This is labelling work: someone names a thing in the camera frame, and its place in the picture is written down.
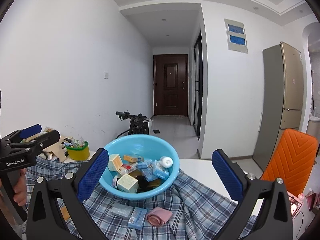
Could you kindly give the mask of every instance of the human hand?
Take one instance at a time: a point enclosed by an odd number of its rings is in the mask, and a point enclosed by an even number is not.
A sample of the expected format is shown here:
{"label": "human hand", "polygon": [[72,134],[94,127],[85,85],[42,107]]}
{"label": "human hand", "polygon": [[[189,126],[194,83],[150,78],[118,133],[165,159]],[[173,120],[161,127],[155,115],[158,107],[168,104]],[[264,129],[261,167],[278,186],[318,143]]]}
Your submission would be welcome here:
{"label": "human hand", "polygon": [[13,187],[13,191],[15,195],[13,196],[13,200],[18,204],[18,206],[23,206],[27,203],[27,185],[26,185],[26,169],[20,170],[20,178],[17,184]]}

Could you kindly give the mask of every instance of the yellow basket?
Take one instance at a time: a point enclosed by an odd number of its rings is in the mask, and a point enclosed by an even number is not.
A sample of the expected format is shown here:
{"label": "yellow basket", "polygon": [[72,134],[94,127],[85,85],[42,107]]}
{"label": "yellow basket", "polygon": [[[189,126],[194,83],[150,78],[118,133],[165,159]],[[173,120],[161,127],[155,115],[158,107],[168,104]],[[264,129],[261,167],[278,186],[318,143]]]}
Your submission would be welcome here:
{"label": "yellow basket", "polygon": [[75,161],[85,161],[90,155],[89,143],[87,141],[84,142],[82,148],[71,148],[69,146],[66,146],[66,148],[70,158]]}

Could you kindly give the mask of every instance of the gold refrigerator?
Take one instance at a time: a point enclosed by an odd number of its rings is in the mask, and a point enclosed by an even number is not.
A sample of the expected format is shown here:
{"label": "gold refrigerator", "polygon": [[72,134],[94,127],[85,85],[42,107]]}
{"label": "gold refrigerator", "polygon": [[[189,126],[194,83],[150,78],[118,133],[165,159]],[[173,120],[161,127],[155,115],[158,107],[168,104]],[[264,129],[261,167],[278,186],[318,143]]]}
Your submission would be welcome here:
{"label": "gold refrigerator", "polygon": [[301,53],[281,41],[263,50],[264,101],[253,159],[264,171],[285,129],[299,129],[303,104]]}

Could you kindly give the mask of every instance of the screw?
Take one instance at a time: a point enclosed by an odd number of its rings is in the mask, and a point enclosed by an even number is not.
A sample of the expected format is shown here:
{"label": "screw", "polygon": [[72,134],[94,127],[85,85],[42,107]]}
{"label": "screw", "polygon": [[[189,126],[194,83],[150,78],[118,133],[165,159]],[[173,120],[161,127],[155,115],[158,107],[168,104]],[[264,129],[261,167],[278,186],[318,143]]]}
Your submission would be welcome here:
{"label": "screw", "polygon": [[43,177],[39,177],[39,178],[37,179],[37,182],[38,182],[38,183],[41,183],[43,180],[44,180]]}
{"label": "screw", "polygon": [[256,176],[253,175],[252,173],[248,173],[247,174],[247,178],[250,179],[250,180],[254,180],[256,178]]}
{"label": "screw", "polygon": [[72,179],[73,178],[73,173],[69,172],[65,175],[66,179]]}
{"label": "screw", "polygon": [[281,179],[281,178],[277,178],[276,181],[277,181],[279,184],[282,184],[282,183],[283,183],[283,179]]}

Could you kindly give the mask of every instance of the blue checkered shirt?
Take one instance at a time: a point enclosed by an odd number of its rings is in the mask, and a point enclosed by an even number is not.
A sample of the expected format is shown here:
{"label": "blue checkered shirt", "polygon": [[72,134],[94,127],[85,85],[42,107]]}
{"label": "blue checkered shirt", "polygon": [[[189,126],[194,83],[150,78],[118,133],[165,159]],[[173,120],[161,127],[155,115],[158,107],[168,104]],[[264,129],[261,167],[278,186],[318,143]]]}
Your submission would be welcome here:
{"label": "blue checkered shirt", "polygon": [[[37,165],[27,170],[27,195],[30,203],[31,193],[39,176],[47,180],[61,179],[68,172],[76,172],[83,162],[60,163],[37,157]],[[64,205],[58,199],[60,207]],[[110,213],[114,203],[151,211],[155,207],[170,210],[173,215],[162,227],[153,227],[146,220],[141,231],[128,228],[128,219]],[[125,200],[107,192],[99,183],[91,197],[83,202],[90,216],[109,240],[168,240],[212,239],[228,220],[236,203],[221,196],[214,190],[186,175],[180,170],[177,179],[163,193],[145,200]],[[240,237],[246,236],[255,221],[252,216]],[[80,236],[71,218],[66,221],[70,232]]]}

